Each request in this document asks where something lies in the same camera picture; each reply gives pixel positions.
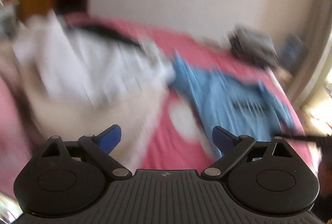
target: pink bedsheet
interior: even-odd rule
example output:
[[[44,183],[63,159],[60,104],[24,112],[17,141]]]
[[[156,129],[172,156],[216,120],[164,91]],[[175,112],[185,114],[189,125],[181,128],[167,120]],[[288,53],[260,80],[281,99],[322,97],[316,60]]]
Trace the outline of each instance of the pink bedsheet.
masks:
[[[91,20],[88,16],[80,13],[68,16],[67,21],[70,23],[82,23]],[[185,33],[168,31],[119,19],[101,19],[101,21],[105,25],[133,38],[151,38],[166,55],[173,56],[175,51],[177,51],[191,66],[202,69],[219,68],[222,72],[233,75],[243,82],[263,82],[271,93],[275,94],[281,102],[288,106],[298,132],[303,133],[301,123],[286,95],[275,86],[272,78],[265,71],[236,60],[228,52],[217,53],[208,47],[202,46]],[[196,133],[197,128],[188,127],[187,133],[185,133],[186,130],[179,127],[179,122],[175,123],[174,115],[176,113],[174,113],[173,108],[175,106],[183,108],[183,101],[174,91],[170,90],[163,107],[159,126],[152,135],[140,168],[197,169],[200,172],[214,162],[212,155],[202,146],[204,143],[201,142],[201,138]],[[299,142],[292,142],[291,145],[306,164],[312,168],[313,161],[308,145]]]

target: crosshair logo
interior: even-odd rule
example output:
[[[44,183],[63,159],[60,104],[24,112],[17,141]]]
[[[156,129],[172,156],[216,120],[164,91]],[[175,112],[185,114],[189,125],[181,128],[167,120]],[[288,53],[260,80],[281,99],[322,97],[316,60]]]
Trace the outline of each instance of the crosshair logo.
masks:
[[[161,175],[162,175],[163,177],[169,177],[171,174],[168,173],[168,172],[163,172]]]

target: blue garment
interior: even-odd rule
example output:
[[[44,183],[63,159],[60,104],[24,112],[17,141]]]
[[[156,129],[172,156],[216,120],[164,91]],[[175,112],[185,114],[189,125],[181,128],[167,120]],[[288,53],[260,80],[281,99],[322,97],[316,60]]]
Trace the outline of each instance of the blue garment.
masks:
[[[295,128],[289,109],[263,83],[243,84],[219,70],[191,68],[178,55],[173,67],[172,87],[195,105],[217,159],[222,154],[212,141],[215,126],[256,141],[271,141],[273,134],[281,132],[279,121]]]

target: pink fabric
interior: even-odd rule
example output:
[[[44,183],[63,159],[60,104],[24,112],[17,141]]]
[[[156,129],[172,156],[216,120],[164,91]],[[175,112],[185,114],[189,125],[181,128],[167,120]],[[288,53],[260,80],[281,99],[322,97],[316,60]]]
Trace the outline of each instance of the pink fabric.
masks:
[[[71,23],[89,22],[87,15],[73,14],[67,18]],[[201,46],[185,33],[173,32],[161,28],[145,26],[119,19],[100,19],[106,26],[113,27],[132,38],[149,37],[168,56],[177,51],[191,66],[202,69],[220,69],[243,82],[261,81],[267,89],[288,106],[299,133],[303,133],[301,123],[286,95],[273,83],[271,77],[263,70],[236,60],[228,52],[216,53],[208,47]],[[179,101],[171,90],[165,102],[163,115],[156,128],[141,168],[144,169],[197,169],[203,170],[213,159],[206,155],[200,143],[185,141],[176,131],[169,116],[170,104]],[[309,167],[313,167],[308,145],[292,142],[291,145]]]
[[[29,141],[15,102],[1,78],[0,107],[0,192],[15,198],[14,180],[30,159]]]

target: curtain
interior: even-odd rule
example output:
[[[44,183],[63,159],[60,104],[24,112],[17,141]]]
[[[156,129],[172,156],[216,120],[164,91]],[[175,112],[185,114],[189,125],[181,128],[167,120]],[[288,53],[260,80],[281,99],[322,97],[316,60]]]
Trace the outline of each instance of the curtain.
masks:
[[[298,74],[295,76],[286,95],[295,110],[299,109],[312,93],[316,84],[324,80],[331,69],[329,60],[332,41],[329,39],[332,30],[332,0],[314,0],[311,15],[306,25],[303,42],[308,48],[308,55]]]

